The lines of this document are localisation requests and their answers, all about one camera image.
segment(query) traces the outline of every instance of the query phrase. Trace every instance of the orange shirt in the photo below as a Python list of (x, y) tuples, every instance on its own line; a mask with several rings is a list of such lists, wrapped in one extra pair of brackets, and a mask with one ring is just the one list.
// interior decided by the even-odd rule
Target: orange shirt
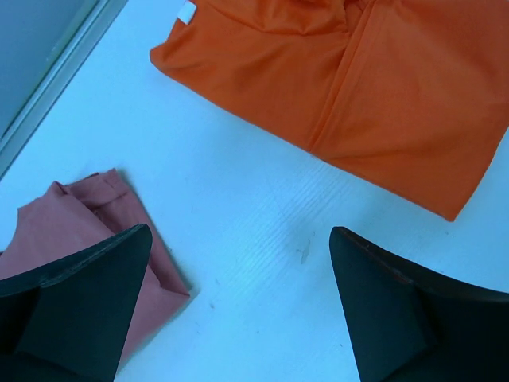
[(194, 0), (163, 73), (453, 220), (509, 125), (505, 0)]

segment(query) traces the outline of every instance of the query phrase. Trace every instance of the tabletop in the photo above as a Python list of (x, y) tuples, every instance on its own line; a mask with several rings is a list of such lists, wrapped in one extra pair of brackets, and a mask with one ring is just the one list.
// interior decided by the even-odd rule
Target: tabletop
[(508, 134), (447, 222), (158, 72), (149, 50), (180, 6), (130, 0), (0, 181), (1, 249), (16, 208), (51, 181), (112, 167), (171, 248), (192, 298), (116, 381), (358, 381), (328, 252), (334, 226), (509, 292)]

